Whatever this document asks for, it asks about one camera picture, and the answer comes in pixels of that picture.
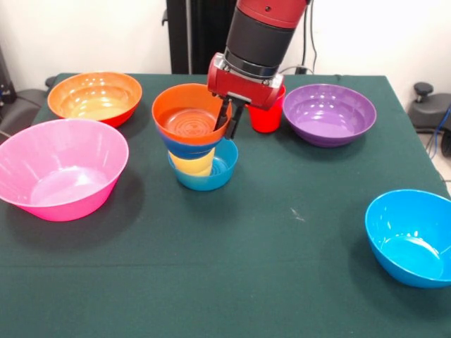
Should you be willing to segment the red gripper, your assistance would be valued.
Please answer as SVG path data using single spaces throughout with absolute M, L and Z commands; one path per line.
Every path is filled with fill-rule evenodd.
M 209 65 L 206 83 L 211 93 L 223 98 L 214 131 L 227 128 L 225 138 L 233 139 L 244 107 L 251 105 L 264 110 L 272 107 L 284 78 L 280 73 L 269 80 L 242 75 L 228 66 L 222 53 L 216 53 Z

